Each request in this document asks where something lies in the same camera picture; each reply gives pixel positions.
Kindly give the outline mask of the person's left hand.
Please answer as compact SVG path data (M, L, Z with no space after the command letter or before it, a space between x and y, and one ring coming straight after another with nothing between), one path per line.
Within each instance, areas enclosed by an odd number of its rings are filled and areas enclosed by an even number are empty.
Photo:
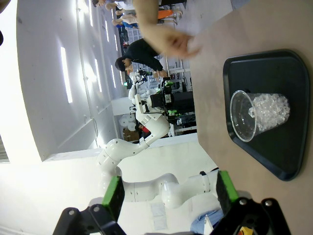
M191 58L201 50L201 47L190 48L188 46L193 36L173 27L153 24L142 27L142 33L144 39L155 51L169 57Z

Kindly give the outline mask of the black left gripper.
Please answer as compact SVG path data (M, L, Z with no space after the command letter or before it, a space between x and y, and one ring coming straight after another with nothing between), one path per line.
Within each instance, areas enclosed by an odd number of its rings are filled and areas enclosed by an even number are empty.
M151 107L170 108L173 106L172 86L173 82L170 77L164 77L162 81L162 93L150 95ZM166 111L168 119L175 119L177 110Z

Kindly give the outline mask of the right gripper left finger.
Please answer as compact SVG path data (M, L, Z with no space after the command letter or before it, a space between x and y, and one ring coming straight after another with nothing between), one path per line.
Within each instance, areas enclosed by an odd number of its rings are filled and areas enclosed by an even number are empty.
M125 198L120 176L112 177L100 204L88 206L85 210L66 208L62 211L54 229L55 235L124 235L117 221Z

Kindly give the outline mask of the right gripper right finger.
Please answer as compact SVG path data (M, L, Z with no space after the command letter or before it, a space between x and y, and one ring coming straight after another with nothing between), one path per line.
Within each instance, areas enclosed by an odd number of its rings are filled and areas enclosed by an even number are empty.
M290 229L277 200L260 203L240 197L227 171L217 174L216 191L223 218L213 235L290 235Z

